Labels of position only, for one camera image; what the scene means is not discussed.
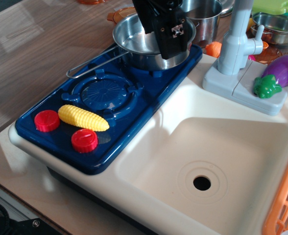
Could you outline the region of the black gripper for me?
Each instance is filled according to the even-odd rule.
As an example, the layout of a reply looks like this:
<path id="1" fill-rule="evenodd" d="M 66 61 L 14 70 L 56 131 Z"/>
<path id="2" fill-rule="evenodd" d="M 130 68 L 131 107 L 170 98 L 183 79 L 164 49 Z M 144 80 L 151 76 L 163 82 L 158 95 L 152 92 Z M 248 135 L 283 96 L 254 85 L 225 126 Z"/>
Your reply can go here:
<path id="1" fill-rule="evenodd" d="M 154 32 L 160 54 L 170 59 L 187 50 L 188 33 L 182 0 L 133 0 L 145 34 Z"/>

